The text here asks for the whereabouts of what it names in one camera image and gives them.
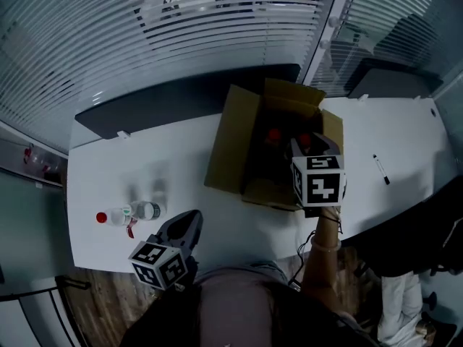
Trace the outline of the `large clear water jug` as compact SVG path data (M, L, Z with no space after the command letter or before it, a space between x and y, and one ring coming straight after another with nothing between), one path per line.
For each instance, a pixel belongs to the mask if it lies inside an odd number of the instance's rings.
M24 149L24 172L53 183L61 183L62 158L41 147L29 144Z

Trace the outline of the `brown cardboard box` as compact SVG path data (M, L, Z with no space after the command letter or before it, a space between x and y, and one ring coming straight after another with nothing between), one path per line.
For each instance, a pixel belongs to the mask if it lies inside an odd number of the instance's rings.
M303 157L323 155L313 135L317 132L344 154L343 121L320 108L325 96L313 87L269 78L260 95L231 85L204 184L256 205L301 210L293 188L290 139L308 133L311 147L303 150ZM279 147L266 144L272 128L281 131Z

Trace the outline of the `black marker pen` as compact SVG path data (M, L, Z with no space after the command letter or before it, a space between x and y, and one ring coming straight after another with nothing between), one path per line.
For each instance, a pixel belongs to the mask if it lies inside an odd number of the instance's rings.
M375 164L377 165L378 167L378 170L380 171L382 177L383 177L383 180L385 181L386 185L389 185L390 184L390 180L386 174L386 171L383 167L383 165L381 164L378 156L376 154L373 154L373 160L375 161Z

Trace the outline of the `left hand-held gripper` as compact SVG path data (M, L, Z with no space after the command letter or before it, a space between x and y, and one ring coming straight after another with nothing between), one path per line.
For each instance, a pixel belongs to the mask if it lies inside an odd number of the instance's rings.
M180 290L193 284L197 262L192 256L203 227L203 214L190 210L161 225L128 257L137 279L152 288Z

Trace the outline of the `person's legs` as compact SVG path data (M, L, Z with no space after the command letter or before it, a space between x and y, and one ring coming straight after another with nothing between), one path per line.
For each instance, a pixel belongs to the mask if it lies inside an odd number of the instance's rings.
M274 261L248 262L243 265L227 265L202 270L195 276L195 283L201 283L213 276L229 275L232 273L261 275L272 281L287 284L288 278L283 270Z

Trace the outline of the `person's torso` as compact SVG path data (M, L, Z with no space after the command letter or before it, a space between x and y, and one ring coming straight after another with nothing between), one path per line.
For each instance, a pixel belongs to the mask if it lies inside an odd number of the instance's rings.
M347 313L259 274L163 292L119 347L379 347Z

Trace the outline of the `clear plastic bottle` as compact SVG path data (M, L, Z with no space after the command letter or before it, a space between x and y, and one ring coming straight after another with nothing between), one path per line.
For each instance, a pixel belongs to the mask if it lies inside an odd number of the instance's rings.
M160 202L134 201L122 208L125 215L135 220L157 220L166 214L166 208Z

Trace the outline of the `long dark desk divider panel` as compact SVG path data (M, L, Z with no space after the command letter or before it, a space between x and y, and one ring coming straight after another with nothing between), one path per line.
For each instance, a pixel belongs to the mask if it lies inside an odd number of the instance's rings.
M106 101L79 113L75 120L109 140L119 131L139 132L221 113L231 85L260 95L265 79L294 83L299 73L298 64L274 64L184 77Z

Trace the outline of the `whiteboard on black stand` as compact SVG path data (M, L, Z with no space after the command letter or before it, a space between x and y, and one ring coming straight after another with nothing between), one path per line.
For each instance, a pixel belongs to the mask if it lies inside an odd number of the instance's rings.
M64 276L23 284L1 280L0 347L92 347L65 294L89 288L89 283Z

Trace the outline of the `person's right forearm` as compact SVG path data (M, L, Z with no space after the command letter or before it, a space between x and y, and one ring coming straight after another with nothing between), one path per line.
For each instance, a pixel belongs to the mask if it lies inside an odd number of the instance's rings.
M340 248L339 224L338 207L321 208L301 285L304 295L317 299L332 311L341 309L334 290Z

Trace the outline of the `white table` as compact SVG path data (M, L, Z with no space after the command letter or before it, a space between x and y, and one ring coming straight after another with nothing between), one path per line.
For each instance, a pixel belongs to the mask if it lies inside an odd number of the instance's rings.
M433 100L327 98L321 107L339 116L344 126L344 238L398 215L456 176L454 154ZM247 204L235 194L204 185L219 120L217 115L190 119L69 152L67 213L76 266L131 272L130 253L157 232L160 222L138 223L131 239L122 227L97 223L95 215L155 194L165 198L167 218L193 209L202 212L195 258L203 267L296 254L315 220L300 211Z

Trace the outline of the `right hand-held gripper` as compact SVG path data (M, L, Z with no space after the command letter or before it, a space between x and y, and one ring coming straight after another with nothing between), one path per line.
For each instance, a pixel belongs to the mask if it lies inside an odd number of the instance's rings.
M297 139L290 139L293 188L306 218L318 217L322 207L339 207L347 184L340 147L323 134L313 135L323 155L303 157Z

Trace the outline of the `short dark desk divider panel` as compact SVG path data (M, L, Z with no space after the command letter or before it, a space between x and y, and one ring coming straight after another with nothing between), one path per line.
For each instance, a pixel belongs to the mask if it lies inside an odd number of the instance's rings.
M374 58L363 59L347 81L348 98L427 98L443 84L438 74Z

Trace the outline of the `black office chair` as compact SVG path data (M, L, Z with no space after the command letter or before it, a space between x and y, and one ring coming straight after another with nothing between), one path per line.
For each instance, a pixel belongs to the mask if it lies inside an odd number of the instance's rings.
M463 273L463 176L396 217L345 239L379 277Z

